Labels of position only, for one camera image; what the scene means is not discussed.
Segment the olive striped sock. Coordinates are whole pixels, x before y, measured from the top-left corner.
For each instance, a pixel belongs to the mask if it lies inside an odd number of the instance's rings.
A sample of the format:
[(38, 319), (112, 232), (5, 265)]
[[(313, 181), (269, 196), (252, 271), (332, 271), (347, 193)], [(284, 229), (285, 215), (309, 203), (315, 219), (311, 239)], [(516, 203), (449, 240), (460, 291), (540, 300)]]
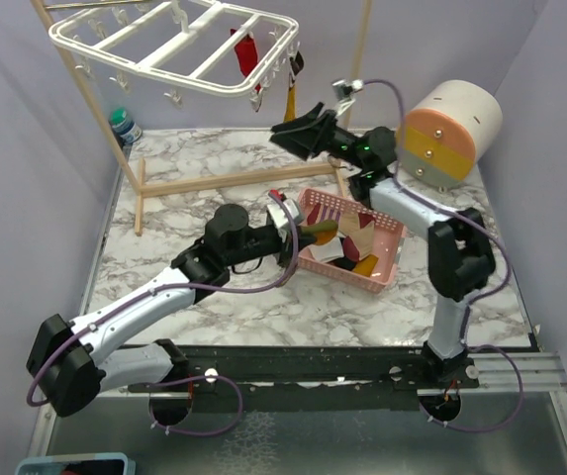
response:
[(338, 232), (338, 222), (325, 220), (312, 225), (300, 227), (301, 237), (311, 241), (311, 245), (325, 245), (336, 237)]

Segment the white sock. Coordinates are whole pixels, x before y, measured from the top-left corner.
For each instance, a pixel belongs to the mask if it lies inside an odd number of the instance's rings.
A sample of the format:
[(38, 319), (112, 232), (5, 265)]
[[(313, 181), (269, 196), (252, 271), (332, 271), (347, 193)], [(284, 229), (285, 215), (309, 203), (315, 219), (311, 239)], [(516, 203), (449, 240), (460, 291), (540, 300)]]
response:
[(309, 251), (312, 259), (320, 263), (329, 263), (344, 257), (342, 244), (338, 237), (321, 245), (312, 244), (309, 246)]

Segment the black sock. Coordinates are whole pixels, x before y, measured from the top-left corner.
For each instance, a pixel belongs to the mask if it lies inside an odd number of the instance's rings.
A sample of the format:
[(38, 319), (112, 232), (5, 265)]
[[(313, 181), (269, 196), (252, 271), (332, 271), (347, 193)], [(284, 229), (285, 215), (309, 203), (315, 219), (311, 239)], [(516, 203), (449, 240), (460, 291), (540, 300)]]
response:
[(347, 257), (341, 257), (331, 262), (332, 265), (346, 271), (352, 271), (357, 263)]

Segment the maroon beige purple-striped sock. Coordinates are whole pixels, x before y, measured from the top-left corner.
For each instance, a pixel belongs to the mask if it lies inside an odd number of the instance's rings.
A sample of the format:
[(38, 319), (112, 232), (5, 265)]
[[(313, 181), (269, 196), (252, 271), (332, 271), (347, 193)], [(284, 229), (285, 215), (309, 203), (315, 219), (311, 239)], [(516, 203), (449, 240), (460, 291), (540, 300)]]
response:
[(336, 238), (341, 241), (344, 257), (357, 263), (371, 254), (375, 233), (375, 219), (371, 215), (361, 212), (342, 212), (317, 204), (307, 218), (307, 225), (325, 220), (338, 222)]

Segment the mustard striped-cuff sock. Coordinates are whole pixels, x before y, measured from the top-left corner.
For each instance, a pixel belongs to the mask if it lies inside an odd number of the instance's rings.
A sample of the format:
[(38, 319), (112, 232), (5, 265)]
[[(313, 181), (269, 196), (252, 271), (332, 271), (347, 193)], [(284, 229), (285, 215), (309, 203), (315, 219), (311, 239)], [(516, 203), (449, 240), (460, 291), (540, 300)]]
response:
[(352, 272), (364, 277), (371, 277), (379, 258), (374, 254), (369, 254), (356, 263)]

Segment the red patterned sock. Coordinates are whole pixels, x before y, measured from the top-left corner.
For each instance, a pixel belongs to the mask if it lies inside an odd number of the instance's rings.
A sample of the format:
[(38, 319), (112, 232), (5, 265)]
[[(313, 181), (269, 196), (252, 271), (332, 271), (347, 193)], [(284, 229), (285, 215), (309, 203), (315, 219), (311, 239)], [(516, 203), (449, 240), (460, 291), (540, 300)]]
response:
[(247, 33), (234, 46), (238, 67), (244, 78), (257, 67), (259, 63), (258, 50), (252, 33)]

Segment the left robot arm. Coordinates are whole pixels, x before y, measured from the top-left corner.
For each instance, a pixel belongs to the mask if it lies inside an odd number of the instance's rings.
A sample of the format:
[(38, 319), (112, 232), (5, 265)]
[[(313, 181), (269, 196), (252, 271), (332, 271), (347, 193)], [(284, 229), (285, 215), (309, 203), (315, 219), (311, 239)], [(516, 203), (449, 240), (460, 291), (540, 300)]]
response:
[(274, 199), (267, 207), (265, 225), (258, 228), (250, 226), (244, 207), (223, 205), (200, 238), (137, 290), (69, 321), (60, 315), (46, 319), (26, 364), (32, 377), (28, 405), (49, 404), (58, 416), (67, 417), (99, 394), (121, 387), (178, 388), (188, 364), (173, 344), (157, 341), (125, 349), (124, 343), (216, 292), (230, 292), (231, 271), (239, 264), (274, 255), (285, 273), (292, 274), (304, 247), (303, 219), (293, 199)]

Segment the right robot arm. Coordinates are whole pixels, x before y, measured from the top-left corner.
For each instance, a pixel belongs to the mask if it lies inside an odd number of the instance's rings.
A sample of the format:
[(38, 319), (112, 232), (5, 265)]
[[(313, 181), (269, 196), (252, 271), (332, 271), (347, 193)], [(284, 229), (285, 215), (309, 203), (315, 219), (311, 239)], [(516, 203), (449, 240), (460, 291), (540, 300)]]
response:
[(469, 300), (496, 270), (489, 240), (474, 208), (454, 211), (395, 182), (389, 166), (397, 160), (395, 133), (383, 126), (363, 135), (340, 127), (336, 112), (318, 103), (309, 113), (271, 128), (270, 141), (308, 160), (323, 152), (359, 169), (348, 178), (353, 200), (405, 225), (427, 243), (428, 279), (437, 292), (433, 327), (425, 343), (431, 356), (421, 363), (428, 385), (442, 387), (457, 372)]

